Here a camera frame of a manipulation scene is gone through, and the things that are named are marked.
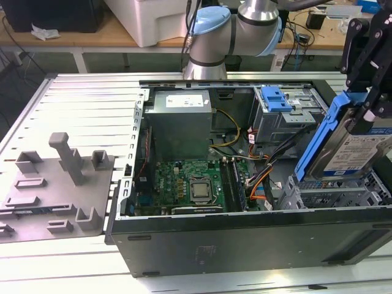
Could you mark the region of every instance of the white box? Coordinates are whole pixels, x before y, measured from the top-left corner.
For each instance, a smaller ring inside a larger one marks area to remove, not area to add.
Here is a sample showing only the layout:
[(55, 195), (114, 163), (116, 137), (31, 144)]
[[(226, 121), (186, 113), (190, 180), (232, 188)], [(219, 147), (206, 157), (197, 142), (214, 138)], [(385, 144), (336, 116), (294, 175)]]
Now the white box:
[[(185, 37), (187, 0), (105, 0), (139, 47)], [(196, 0), (192, 1), (190, 16)]]

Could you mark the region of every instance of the motherboard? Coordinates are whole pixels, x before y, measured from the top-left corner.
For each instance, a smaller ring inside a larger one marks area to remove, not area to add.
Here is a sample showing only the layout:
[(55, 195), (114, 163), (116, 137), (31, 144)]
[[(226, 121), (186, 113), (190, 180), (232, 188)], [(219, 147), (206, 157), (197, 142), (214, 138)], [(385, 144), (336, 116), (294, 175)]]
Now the motherboard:
[[(233, 179), (229, 179), (225, 172), (226, 165), (230, 164), (234, 169)], [(222, 212), (228, 212), (232, 208), (228, 207), (227, 194), (237, 189), (240, 195), (235, 196), (241, 197), (238, 202), (244, 209), (243, 184), (248, 177), (245, 160), (227, 163), (222, 160), (157, 162), (153, 194), (139, 195), (137, 206), (141, 210), (162, 208), (161, 214), (174, 214), (175, 209), (186, 209), (187, 206), (218, 207)]]

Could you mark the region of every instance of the green motherboard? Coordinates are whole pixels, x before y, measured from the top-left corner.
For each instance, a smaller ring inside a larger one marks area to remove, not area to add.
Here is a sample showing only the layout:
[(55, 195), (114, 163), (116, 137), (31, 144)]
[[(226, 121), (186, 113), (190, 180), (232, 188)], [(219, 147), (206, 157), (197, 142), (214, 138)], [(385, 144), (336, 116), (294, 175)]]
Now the green motherboard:
[[(245, 160), (237, 161), (236, 166), (241, 181), (249, 177)], [(158, 162), (154, 193), (154, 206), (214, 205), (226, 212), (218, 160)]]

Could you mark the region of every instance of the cpu socket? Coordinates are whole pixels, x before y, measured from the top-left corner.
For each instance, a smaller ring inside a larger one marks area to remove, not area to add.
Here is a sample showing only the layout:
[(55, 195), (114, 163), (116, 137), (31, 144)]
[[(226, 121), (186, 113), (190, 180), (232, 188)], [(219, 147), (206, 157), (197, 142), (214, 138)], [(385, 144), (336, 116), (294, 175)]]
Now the cpu socket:
[(198, 204), (212, 201), (211, 181), (209, 179), (190, 180), (190, 200)]

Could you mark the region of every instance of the metal workbench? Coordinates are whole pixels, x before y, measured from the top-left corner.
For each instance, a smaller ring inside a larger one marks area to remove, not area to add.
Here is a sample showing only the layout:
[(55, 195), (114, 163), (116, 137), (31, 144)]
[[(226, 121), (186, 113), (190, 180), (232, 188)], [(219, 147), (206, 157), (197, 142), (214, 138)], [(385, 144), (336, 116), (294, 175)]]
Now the metal workbench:
[[(109, 199), (123, 174), (139, 80), (177, 80), (176, 73), (58, 75), (41, 84), (7, 136), (0, 143), (0, 201), (4, 199), (25, 150), (57, 157), (47, 146), (52, 132), (68, 132), (70, 147), (81, 156), (105, 149), (116, 156)], [(233, 79), (326, 80), (342, 91), (339, 73), (236, 73)], [(392, 293), (392, 243), (355, 266), (280, 269), (245, 273), (202, 274), (134, 279), (115, 246), (104, 236), (0, 245), (2, 293), (53, 291), (102, 293), (242, 293), (310, 292), (308, 285), (328, 287), (317, 293)]]

